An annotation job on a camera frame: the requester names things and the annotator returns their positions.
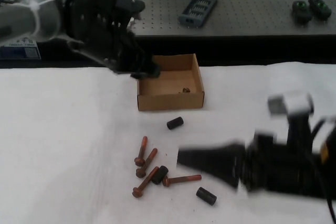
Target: rubber cylinder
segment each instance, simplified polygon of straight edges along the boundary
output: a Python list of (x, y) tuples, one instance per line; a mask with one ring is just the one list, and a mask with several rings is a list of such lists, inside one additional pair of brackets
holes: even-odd
[(158, 185), (159, 183), (161, 183), (161, 181), (163, 180), (163, 177), (166, 176), (167, 173), (168, 173), (168, 168), (162, 165), (159, 168), (159, 170), (155, 173), (155, 175), (153, 176), (152, 182)]
[(210, 193), (209, 191), (205, 190), (203, 187), (200, 187), (197, 190), (196, 196), (205, 202), (207, 202), (209, 205), (213, 206), (214, 203), (217, 200), (217, 197)]
[(168, 129), (173, 130), (176, 127), (181, 126), (183, 123), (184, 122), (183, 122), (182, 117), (178, 117), (178, 118), (175, 118), (174, 120), (171, 120), (171, 121), (167, 122), (167, 127), (168, 127)]

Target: perforated metal table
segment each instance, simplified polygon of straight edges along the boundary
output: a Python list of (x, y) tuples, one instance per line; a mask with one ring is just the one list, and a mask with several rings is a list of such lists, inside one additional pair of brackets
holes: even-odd
[(142, 20), (132, 26), (140, 37), (336, 34), (336, 0), (324, 0), (333, 10), (327, 22), (314, 18), (304, 27), (297, 26), (292, 19), (291, 4), (295, 0), (218, 0), (202, 28), (183, 27), (177, 21), (190, 0), (144, 1)]

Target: white table surface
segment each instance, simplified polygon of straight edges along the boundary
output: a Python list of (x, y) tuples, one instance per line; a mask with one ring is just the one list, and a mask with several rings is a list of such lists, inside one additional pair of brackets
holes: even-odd
[[(283, 63), (201, 68), (204, 108), (144, 113), (136, 82), (104, 68), (0, 71), (0, 223), (331, 223), (326, 202), (232, 191), (210, 175), (199, 182), (150, 184), (140, 199), (132, 188), (142, 136), (159, 152), (149, 167), (165, 165), (171, 177), (197, 172), (176, 166), (179, 146), (248, 143), (255, 129), (286, 138), (285, 118), (270, 119), (267, 97), (309, 91), (316, 112), (336, 113), (336, 66)], [(185, 123), (169, 131), (166, 122)], [(314, 143), (319, 149), (330, 126)], [(211, 207), (195, 194), (217, 196)]]

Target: rusty bolt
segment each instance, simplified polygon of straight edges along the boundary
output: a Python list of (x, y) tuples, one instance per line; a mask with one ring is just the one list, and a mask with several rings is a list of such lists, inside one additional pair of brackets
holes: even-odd
[(145, 163), (143, 164), (143, 166), (141, 168), (136, 169), (136, 175), (138, 178), (143, 178), (144, 176), (146, 176), (146, 169), (148, 168), (148, 166), (151, 164), (151, 162), (153, 161), (155, 155), (157, 154), (158, 149), (154, 148), (151, 152), (151, 154), (149, 154), (148, 158), (146, 159)]
[(196, 180), (201, 180), (201, 179), (202, 179), (201, 175), (185, 176), (185, 177), (178, 177), (178, 178), (168, 178), (167, 176), (165, 176), (162, 180), (162, 184), (165, 187), (169, 187), (171, 184), (196, 181)]
[(139, 155), (138, 155), (138, 157), (136, 157), (134, 159), (134, 162), (135, 162), (135, 164), (137, 166), (143, 166), (143, 164), (145, 163), (145, 160), (143, 159), (143, 154), (145, 153), (145, 149), (146, 149), (146, 145), (147, 145), (147, 140), (148, 140), (148, 138), (146, 136), (144, 136), (142, 138)]
[(135, 198), (140, 198), (142, 196), (142, 191), (146, 188), (146, 186), (148, 185), (148, 183), (152, 180), (153, 176), (155, 175), (155, 173), (159, 170), (159, 168), (156, 166), (154, 167), (154, 169), (151, 171), (151, 173), (149, 173), (149, 175), (147, 176), (147, 178), (145, 178), (145, 180), (141, 183), (141, 185), (139, 187), (134, 187), (133, 188), (133, 193), (132, 195)]

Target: brown box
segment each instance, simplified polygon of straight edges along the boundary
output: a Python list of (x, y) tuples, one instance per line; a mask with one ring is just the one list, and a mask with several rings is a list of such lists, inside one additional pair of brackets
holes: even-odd
[[(161, 66), (156, 79), (138, 81), (139, 111), (199, 109), (204, 88), (196, 55), (154, 56)], [(190, 93), (183, 93), (189, 88)]]

